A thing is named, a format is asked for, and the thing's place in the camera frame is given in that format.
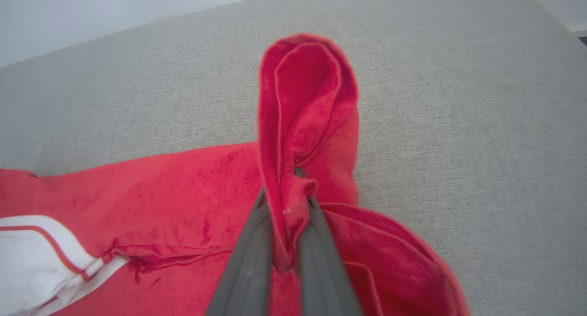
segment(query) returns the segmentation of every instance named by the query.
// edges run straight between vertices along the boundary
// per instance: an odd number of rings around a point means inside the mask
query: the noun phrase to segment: dark object
[[[301,168],[297,176],[305,177]],[[303,316],[362,316],[363,310],[327,222],[312,196],[310,222],[299,238]],[[267,314],[272,257],[272,224],[263,189],[237,240],[206,316]]]

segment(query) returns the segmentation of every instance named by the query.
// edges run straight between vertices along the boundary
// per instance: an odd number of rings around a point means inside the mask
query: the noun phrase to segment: gray carpet
[[[0,69],[0,167],[61,174],[254,140],[274,40],[360,88],[363,206],[449,263],[473,315],[587,312],[587,48],[535,0],[249,0]]]

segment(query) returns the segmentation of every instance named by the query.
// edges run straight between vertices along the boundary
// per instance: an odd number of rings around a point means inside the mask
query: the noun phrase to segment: red clothing
[[[264,186],[274,228],[270,314],[296,315],[296,243],[308,223],[306,199],[316,194],[365,314],[468,315],[456,279],[430,247],[358,207],[357,99],[350,64],[334,43],[284,38],[260,67],[258,142],[51,177],[0,170],[0,216],[56,220],[90,255],[88,264],[128,260],[75,303],[60,298],[67,307],[55,315],[201,315]],[[295,176],[296,166],[308,178]],[[72,276],[89,266],[81,267],[69,268]]]

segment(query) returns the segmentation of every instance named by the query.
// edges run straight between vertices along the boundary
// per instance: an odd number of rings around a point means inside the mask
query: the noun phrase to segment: folded red fabric
[[[358,89],[342,51],[319,36],[290,36],[268,48],[259,78],[258,142],[61,176],[0,170],[0,232],[31,230],[30,216],[50,218],[105,264],[97,272],[69,267],[88,292],[77,300],[57,293],[31,310],[203,314],[264,186],[274,228],[271,315],[300,314],[296,245],[313,194],[365,314],[468,315],[457,280],[430,247],[395,220],[358,207],[352,176]],[[295,167],[308,178],[295,176]],[[51,230],[37,221],[36,232],[44,230],[51,240]],[[57,237],[50,244],[67,263],[73,252],[63,241]],[[106,272],[117,255],[128,262]],[[96,284],[100,276],[105,278]]]

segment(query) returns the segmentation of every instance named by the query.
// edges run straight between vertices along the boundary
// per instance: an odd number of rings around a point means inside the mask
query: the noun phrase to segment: red stripe
[[[34,232],[38,232],[38,233],[42,234],[43,237],[45,239],[47,239],[47,241],[51,244],[55,253],[57,253],[57,256],[61,260],[61,263],[63,263],[65,266],[67,266],[67,268],[69,270],[71,270],[71,272],[75,272],[76,274],[82,274],[82,278],[84,280],[87,280],[88,274],[85,274],[80,268],[77,268],[77,266],[75,266],[75,264],[71,263],[71,261],[69,261],[67,256],[65,256],[65,254],[63,253],[63,251],[61,251],[61,247],[59,247],[59,245],[57,245],[57,242],[55,241],[55,239],[53,239],[53,237],[48,232],[43,230],[42,228],[40,228],[38,226],[0,227],[0,232],[14,232],[14,231],[19,231],[19,230],[32,230]]]

